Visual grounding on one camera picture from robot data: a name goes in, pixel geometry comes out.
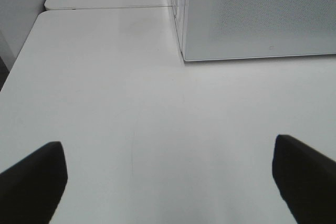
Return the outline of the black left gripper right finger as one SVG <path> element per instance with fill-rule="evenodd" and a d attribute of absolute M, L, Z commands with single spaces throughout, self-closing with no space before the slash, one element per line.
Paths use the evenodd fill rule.
<path fill-rule="evenodd" d="M 297 223 L 335 223 L 335 161 L 290 135 L 278 135 L 272 176 Z"/>

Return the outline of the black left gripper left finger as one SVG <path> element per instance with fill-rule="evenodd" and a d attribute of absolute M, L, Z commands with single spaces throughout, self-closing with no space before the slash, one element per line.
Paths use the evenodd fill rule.
<path fill-rule="evenodd" d="M 60 142 L 49 142 L 1 173 L 1 223 L 50 223 L 68 180 Z"/>

